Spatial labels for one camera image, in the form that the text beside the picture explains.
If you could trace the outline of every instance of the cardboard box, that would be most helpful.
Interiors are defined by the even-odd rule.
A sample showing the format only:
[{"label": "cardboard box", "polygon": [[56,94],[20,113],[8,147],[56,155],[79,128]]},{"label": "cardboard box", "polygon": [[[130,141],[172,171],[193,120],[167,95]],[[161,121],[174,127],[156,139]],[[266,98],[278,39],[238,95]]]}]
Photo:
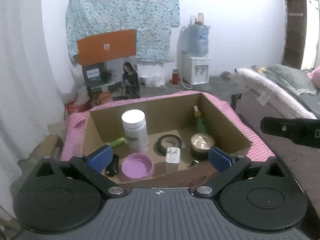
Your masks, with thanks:
[{"label": "cardboard box", "polygon": [[112,99],[140,98],[136,56],[136,30],[102,33],[77,41],[84,81],[92,105],[100,105],[100,94],[109,91]]},{"label": "cardboard box", "polygon": [[[97,150],[105,143],[124,136],[121,115],[129,109],[140,109],[146,114],[149,135],[149,155],[155,163],[153,177],[130,180],[121,172],[111,178],[126,189],[132,187],[191,187],[205,183],[216,171],[208,162],[189,167],[193,161],[190,155],[191,137],[196,133],[194,106],[203,113],[208,133],[215,139],[216,146],[234,155],[246,155],[250,148],[249,139],[203,94],[192,94],[174,98],[116,106],[91,112],[86,120],[81,152],[85,155]],[[175,134],[182,141],[181,162],[178,172],[166,173],[165,156],[156,152],[155,143],[164,134]],[[120,163],[130,154],[127,145],[114,148]]]},{"label": "cardboard box", "polygon": [[60,159],[60,154],[63,148],[63,141],[58,134],[47,135],[44,141],[36,149],[36,156],[42,158],[51,156],[55,160]]},{"label": "cardboard box", "polygon": [[77,41],[81,65],[88,66],[136,55],[137,30],[123,30],[92,35]]}]

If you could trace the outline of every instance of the bottle label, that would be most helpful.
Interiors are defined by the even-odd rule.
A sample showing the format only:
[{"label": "bottle label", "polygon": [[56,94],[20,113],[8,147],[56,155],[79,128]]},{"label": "bottle label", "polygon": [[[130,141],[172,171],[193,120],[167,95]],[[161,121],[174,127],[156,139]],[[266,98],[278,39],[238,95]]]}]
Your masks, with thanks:
[{"label": "bottle label", "polygon": [[207,40],[208,39],[208,34],[205,32],[202,32],[200,34],[199,40]]},{"label": "bottle label", "polygon": [[128,145],[132,152],[144,153],[148,150],[147,129],[128,130],[124,129],[128,139]]}]

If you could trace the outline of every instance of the printed picture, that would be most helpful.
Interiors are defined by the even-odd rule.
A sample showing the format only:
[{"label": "printed picture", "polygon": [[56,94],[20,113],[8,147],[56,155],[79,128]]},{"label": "printed picture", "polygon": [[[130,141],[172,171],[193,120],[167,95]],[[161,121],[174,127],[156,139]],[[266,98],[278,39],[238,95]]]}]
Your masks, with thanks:
[{"label": "printed picture", "polygon": [[137,57],[125,57],[83,67],[93,105],[140,98]]}]

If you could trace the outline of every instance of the blue gripper pad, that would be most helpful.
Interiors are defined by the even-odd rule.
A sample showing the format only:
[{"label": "blue gripper pad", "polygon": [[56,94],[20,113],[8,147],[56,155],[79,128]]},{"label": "blue gripper pad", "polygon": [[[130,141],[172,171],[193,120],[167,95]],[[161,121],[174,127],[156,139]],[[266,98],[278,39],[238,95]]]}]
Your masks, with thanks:
[{"label": "blue gripper pad", "polygon": [[112,156],[112,148],[106,144],[87,157],[88,165],[97,172],[102,172],[111,163]]},{"label": "blue gripper pad", "polygon": [[235,163],[235,159],[218,147],[211,147],[209,151],[209,161],[218,172],[223,172]]}]

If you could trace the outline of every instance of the green object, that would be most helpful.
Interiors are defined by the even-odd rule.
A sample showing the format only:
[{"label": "green object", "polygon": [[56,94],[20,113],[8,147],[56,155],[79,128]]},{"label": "green object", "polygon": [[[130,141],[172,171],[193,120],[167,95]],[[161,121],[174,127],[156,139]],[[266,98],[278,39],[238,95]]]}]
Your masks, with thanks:
[{"label": "green object", "polygon": [[194,106],[194,110],[195,110],[195,118],[197,119],[197,130],[198,130],[198,133],[207,133],[207,130],[205,129],[203,120],[201,118],[202,113],[199,111],[198,106]]},{"label": "green object", "polygon": [[207,133],[207,130],[205,129],[205,126],[201,117],[197,118],[197,130],[198,130],[198,133]]},{"label": "green object", "polygon": [[122,144],[125,144],[127,143],[127,140],[123,137],[117,139],[117,140],[114,140],[113,142],[109,142],[108,145],[110,145],[112,148],[115,148],[115,147],[118,147]]}]

